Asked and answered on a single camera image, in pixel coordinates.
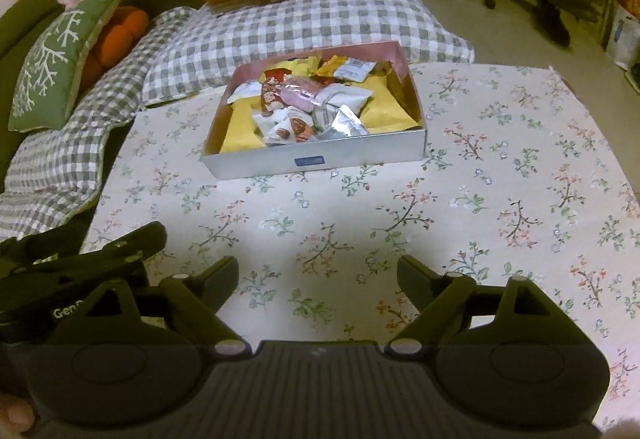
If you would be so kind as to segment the person left hand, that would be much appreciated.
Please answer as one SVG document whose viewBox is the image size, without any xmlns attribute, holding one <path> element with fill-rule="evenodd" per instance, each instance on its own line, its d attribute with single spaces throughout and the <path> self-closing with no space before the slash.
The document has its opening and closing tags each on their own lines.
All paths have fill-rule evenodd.
<svg viewBox="0 0 640 439">
<path fill-rule="evenodd" d="M 32 405 L 26 400 L 10 395 L 0 397 L 1 428 L 8 433 L 24 433 L 35 424 Z"/>
</svg>

